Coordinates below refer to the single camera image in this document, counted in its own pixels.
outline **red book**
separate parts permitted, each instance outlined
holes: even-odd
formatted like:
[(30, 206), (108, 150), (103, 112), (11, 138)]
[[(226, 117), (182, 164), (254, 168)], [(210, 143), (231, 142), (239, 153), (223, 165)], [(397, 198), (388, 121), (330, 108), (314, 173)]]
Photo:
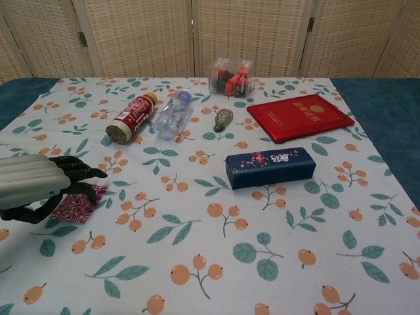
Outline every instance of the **red book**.
[(274, 143), (354, 125), (354, 121), (316, 94), (252, 105), (247, 111)]

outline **blue box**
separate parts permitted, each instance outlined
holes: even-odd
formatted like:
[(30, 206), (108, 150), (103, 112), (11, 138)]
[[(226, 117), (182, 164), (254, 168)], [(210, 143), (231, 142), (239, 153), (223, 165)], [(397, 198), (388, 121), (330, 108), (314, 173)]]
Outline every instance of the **blue box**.
[(232, 189), (310, 179), (316, 163), (304, 148), (236, 154), (226, 158)]

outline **wicker screen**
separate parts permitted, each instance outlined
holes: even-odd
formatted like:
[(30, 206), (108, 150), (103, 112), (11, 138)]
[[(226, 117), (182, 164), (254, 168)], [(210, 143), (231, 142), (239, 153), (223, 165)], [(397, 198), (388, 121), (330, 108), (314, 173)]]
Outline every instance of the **wicker screen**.
[(12, 34), (2, 18), (0, 20), (0, 51), (0, 84), (19, 77), (31, 77)]
[(309, 0), (192, 0), (196, 75), (217, 57), (254, 61), (257, 76), (297, 75)]
[(322, 0), (301, 75), (371, 77), (404, 0)]
[(96, 47), (96, 75), (193, 76), (190, 0), (75, 3), (79, 19), (85, 15), (88, 20), (82, 28), (91, 33), (87, 34), (89, 48)]
[(7, 22), (38, 77), (88, 76), (69, 0), (0, 0)]
[(375, 77), (420, 77), (420, 0), (409, 1), (406, 6)]

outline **black robotic finger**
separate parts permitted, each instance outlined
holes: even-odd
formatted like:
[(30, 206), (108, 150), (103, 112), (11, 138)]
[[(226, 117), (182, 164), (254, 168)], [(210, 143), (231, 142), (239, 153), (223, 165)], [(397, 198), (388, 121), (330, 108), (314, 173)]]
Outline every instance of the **black robotic finger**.
[(47, 200), (41, 207), (32, 210), (27, 207), (16, 207), (0, 213), (0, 217), (5, 220), (18, 220), (36, 224), (48, 217), (57, 207), (62, 199), (62, 194), (53, 196)]
[(57, 157), (50, 157), (50, 161), (58, 164), (66, 164), (66, 163), (83, 163), (80, 159), (75, 156), (57, 156)]
[(108, 175), (100, 169), (72, 169), (64, 171), (64, 174), (72, 181), (79, 182), (83, 179), (91, 179), (92, 177), (99, 177), (104, 179)]
[(91, 204), (96, 203), (95, 189), (86, 182), (73, 182), (69, 187), (61, 189), (62, 194), (85, 194)]
[(64, 164), (57, 164), (59, 168), (63, 171), (71, 171), (74, 169), (90, 169), (91, 167), (84, 163), (64, 163)]

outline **table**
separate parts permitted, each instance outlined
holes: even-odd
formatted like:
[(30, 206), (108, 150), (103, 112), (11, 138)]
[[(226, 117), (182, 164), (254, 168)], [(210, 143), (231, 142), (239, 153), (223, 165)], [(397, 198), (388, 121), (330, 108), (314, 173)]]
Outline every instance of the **table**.
[[(109, 177), (89, 181), (108, 192), (83, 226), (0, 222), (0, 310), (417, 314), (420, 213), (360, 124), (275, 145), (245, 110), (319, 93), (351, 115), (331, 81), (256, 79), (245, 100), (209, 96), (206, 83), (61, 79), (3, 129), (0, 157), (76, 154)], [(181, 87), (195, 104), (176, 142), (157, 146), (156, 116), (130, 145), (107, 139), (129, 100), (155, 91), (166, 102)], [(214, 133), (220, 108), (234, 121)], [(227, 155), (298, 146), (317, 163), (312, 180), (230, 189)]]

